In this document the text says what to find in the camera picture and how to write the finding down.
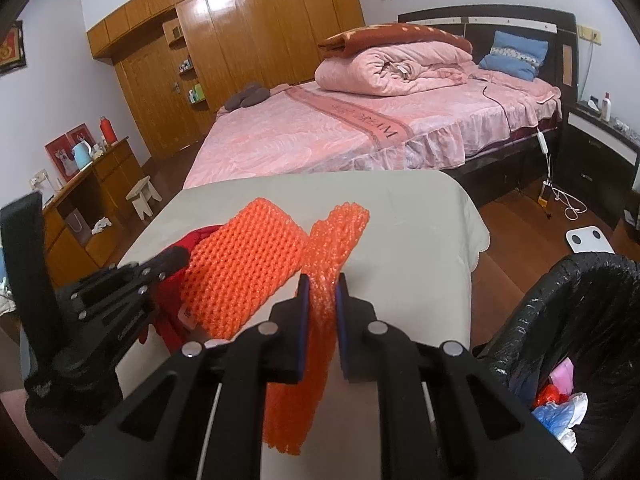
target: red thermos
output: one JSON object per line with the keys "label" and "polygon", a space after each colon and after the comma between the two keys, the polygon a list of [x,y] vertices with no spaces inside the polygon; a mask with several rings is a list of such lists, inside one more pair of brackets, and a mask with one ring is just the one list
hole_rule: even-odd
{"label": "red thermos", "polygon": [[111,123],[106,117],[100,118],[100,129],[102,130],[102,134],[104,135],[104,140],[106,140],[108,144],[117,142],[118,137],[116,137],[116,134],[113,131],[113,126],[111,126]]}

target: orange mesh sleeve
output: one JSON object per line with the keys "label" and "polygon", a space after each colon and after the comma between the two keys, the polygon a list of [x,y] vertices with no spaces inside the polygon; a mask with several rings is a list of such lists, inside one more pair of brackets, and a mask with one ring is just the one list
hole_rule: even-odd
{"label": "orange mesh sleeve", "polygon": [[264,198],[191,253],[181,299],[212,338],[231,339],[299,268],[307,234]]}
{"label": "orange mesh sleeve", "polygon": [[262,438],[279,452],[300,454],[311,428],[335,351],[335,283],[368,221],[369,211],[345,203],[311,229],[302,255],[302,273],[310,281],[305,375],[296,385],[270,383],[267,387]]}

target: brown blanket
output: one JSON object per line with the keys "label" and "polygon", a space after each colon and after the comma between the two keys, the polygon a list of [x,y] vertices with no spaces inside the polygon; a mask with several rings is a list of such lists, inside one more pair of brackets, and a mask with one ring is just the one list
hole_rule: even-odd
{"label": "brown blanket", "polygon": [[322,55],[327,57],[351,57],[372,46],[390,43],[416,43],[417,41],[441,41],[461,48],[471,54],[472,46],[465,38],[449,34],[435,27],[412,23],[383,23],[354,28],[341,32],[318,43]]}

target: picture frame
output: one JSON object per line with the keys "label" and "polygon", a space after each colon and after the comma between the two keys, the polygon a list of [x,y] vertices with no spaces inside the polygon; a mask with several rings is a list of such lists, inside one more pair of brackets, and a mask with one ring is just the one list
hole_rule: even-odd
{"label": "picture frame", "polygon": [[52,140],[44,148],[47,150],[47,154],[60,176],[65,179],[65,182],[69,182],[80,172],[71,151],[71,142],[66,134]]}
{"label": "picture frame", "polygon": [[22,20],[17,20],[0,43],[0,75],[27,66],[22,37]]}
{"label": "picture frame", "polygon": [[76,126],[73,130],[69,130],[65,135],[69,139],[69,144],[71,144],[71,147],[74,147],[76,144],[79,144],[83,140],[86,140],[86,142],[89,143],[89,146],[95,146],[95,140],[91,132],[89,131],[89,128],[84,123],[80,124],[80,126]]}

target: bedside table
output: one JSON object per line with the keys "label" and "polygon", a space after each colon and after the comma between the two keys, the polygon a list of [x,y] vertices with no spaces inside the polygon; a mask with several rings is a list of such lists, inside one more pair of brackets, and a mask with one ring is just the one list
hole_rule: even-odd
{"label": "bedside table", "polygon": [[582,200],[612,229],[623,216],[640,146],[579,106],[564,110],[554,183]]}

